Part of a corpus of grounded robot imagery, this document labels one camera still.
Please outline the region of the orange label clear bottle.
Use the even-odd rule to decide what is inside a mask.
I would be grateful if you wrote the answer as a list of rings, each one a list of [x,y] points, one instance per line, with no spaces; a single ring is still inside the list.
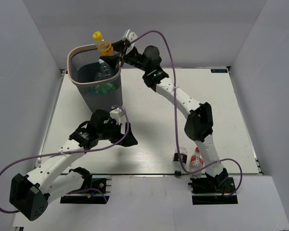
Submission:
[[[100,31],[96,31],[92,35],[98,51],[102,56],[111,56],[114,55],[114,49],[111,42],[104,39]]]

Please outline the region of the clear unlabelled plastic bottle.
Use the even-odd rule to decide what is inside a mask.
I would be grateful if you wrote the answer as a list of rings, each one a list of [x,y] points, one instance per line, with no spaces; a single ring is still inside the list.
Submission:
[[[99,65],[99,71],[96,73],[94,81],[102,81],[113,76],[112,68],[105,61],[99,59]]]

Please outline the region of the green Sprite bottle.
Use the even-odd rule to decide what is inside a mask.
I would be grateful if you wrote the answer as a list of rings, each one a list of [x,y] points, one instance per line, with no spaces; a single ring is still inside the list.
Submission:
[[[102,95],[102,94],[108,94],[110,92],[113,92],[117,89],[118,87],[113,84],[113,83],[106,83],[103,85],[96,85],[92,86],[90,88],[89,95],[90,96],[95,96],[95,95]]]

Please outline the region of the black label water bottle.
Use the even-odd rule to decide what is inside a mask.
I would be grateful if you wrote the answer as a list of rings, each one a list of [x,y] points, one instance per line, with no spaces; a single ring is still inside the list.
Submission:
[[[174,175],[175,177],[180,177],[182,175],[182,172],[184,171],[182,166],[186,166],[187,161],[187,149],[184,147],[179,147],[179,149],[175,149],[173,158],[172,158],[172,165],[174,169]]]

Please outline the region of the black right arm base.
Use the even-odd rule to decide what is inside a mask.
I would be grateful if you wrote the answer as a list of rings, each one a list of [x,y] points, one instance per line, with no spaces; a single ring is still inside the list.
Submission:
[[[206,178],[191,178],[188,186],[191,189],[193,205],[238,204],[237,195],[230,195],[236,189],[232,177],[228,177],[219,189],[211,187]]]

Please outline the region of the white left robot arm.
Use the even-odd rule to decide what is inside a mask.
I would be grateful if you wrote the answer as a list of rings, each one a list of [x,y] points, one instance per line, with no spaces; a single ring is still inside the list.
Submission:
[[[110,141],[112,145],[131,147],[137,140],[131,132],[129,121],[121,131],[121,119],[126,118],[124,108],[96,110],[90,120],[82,122],[69,135],[58,155],[50,156],[36,169],[25,175],[17,174],[12,179],[10,203],[28,220],[38,219],[47,206],[66,194],[95,191],[91,173],[72,164],[97,146],[99,141]]]

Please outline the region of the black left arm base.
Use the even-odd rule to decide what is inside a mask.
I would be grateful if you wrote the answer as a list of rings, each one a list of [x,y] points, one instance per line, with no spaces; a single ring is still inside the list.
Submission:
[[[106,205],[111,193],[111,177],[93,176],[91,185],[81,187],[73,194],[66,194],[60,198],[61,204],[76,205]]]

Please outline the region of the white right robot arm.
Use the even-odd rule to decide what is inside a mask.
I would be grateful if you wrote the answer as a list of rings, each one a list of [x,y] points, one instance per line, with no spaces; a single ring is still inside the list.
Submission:
[[[127,63],[143,70],[143,80],[146,86],[176,105],[177,110],[186,118],[185,134],[195,142],[203,157],[208,187],[214,192],[219,192],[225,187],[228,173],[220,162],[213,142],[211,105],[192,99],[183,90],[175,86],[174,80],[170,79],[169,75],[160,66],[162,59],[157,47],[147,46],[144,52],[140,54],[136,48],[128,51],[130,45],[128,41],[121,40],[113,45],[117,54],[101,56],[101,59],[112,68]]]

